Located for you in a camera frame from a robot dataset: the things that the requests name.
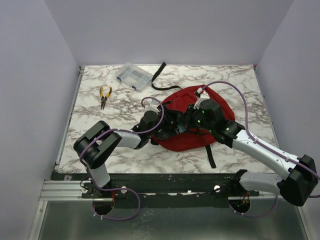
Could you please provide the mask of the red backpack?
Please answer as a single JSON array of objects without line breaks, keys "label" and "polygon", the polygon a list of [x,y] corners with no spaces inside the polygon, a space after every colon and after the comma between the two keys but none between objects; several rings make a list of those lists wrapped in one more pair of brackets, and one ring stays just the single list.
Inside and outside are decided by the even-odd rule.
[{"label": "red backpack", "polygon": [[235,121],[235,114],[225,99],[204,85],[181,88],[162,101],[164,119],[151,142],[174,152],[204,147],[211,168],[216,168],[211,144],[230,139],[221,128]]}]

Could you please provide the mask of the light blue notebook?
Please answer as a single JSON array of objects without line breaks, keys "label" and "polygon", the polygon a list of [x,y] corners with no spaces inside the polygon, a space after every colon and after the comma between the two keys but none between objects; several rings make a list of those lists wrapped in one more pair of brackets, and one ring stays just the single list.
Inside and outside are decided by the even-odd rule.
[{"label": "light blue notebook", "polygon": [[181,124],[178,124],[176,126],[176,132],[178,134],[183,134],[183,133],[186,133],[188,130],[186,129],[186,127],[184,125],[181,125]]}]

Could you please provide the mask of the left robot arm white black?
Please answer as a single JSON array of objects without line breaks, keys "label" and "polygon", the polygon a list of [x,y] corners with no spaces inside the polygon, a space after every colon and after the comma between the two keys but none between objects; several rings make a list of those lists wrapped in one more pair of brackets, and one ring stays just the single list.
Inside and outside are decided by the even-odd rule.
[{"label": "left robot arm white black", "polygon": [[105,121],[98,121],[75,141],[73,149],[93,182],[93,191],[104,198],[111,191],[105,162],[115,148],[138,150],[152,138],[167,140],[184,130],[168,112],[148,110],[131,130],[111,128]]}]

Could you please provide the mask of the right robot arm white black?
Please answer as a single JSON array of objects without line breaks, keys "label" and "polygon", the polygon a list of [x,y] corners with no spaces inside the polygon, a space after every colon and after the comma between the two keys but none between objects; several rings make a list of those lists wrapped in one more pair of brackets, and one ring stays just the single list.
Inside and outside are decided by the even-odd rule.
[{"label": "right robot arm white black", "polygon": [[281,195],[292,205],[302,207],[319,182],[315,161],[298,157],[255,137],[243,125],[225,118],[221,106],[213,99],[198,100],[178,118],[187,129],[205,130],[229,148],[241,151],[273,170],[273,173],[244,172],[230,183],[230,191],[241,196],[247,191]]}]

